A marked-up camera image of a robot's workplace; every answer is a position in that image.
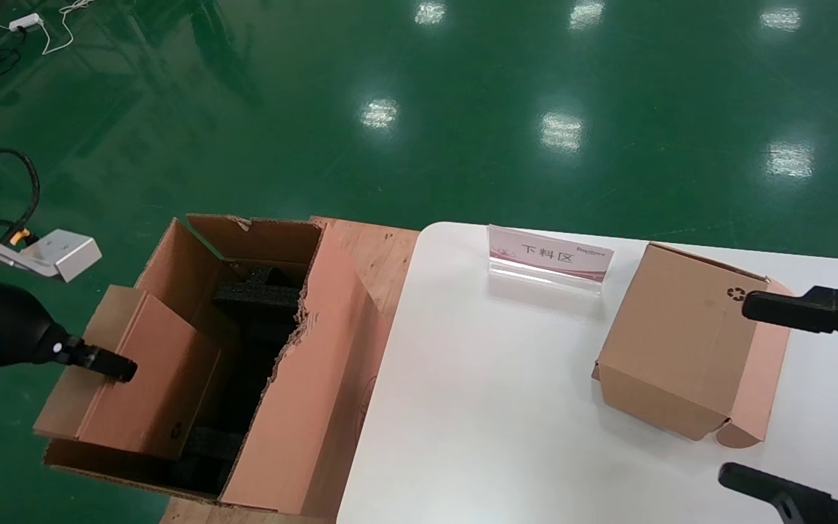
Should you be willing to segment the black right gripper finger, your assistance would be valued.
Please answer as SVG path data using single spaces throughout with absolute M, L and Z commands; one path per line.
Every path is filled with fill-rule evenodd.
M 756 322 L 811 333 L 838 333 L 838 289 L 815 286 L 802 296 L 754 291 L 742 315 Z
M 738 462 L 719 468 L 719 484 L 772 505 L 783 523 L 838 523 L 838 500 L 828 492 Z

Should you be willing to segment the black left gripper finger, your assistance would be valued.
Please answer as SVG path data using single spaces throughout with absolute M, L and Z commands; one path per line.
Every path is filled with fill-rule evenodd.
M 76 366 L 123 384 L 130 382 L 137 372 L 137 364 L 133 360 L 114 354 L 109 349 L 91 345 L 79 336 L 57 331 L 47 332 L 36 343 L 34 362 L 59 362 L 65 366 Z

